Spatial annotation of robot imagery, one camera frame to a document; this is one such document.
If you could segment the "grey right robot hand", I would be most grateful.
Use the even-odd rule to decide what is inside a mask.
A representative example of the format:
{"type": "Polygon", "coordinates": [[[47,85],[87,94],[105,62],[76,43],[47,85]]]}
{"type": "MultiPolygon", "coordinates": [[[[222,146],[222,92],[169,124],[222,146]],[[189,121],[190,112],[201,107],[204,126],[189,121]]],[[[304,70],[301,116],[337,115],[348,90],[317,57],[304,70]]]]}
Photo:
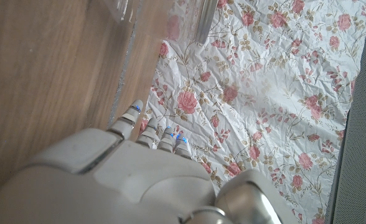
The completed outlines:
{"type": "Polygon", "coordinates": [[[256,170],[214,190],[187,138],[167,128],[154,147],[151,119],[129,136],[136,100],[107,130],[84,129],[34,156],[0,188],[0,223],[294,223],[256,170]]]}

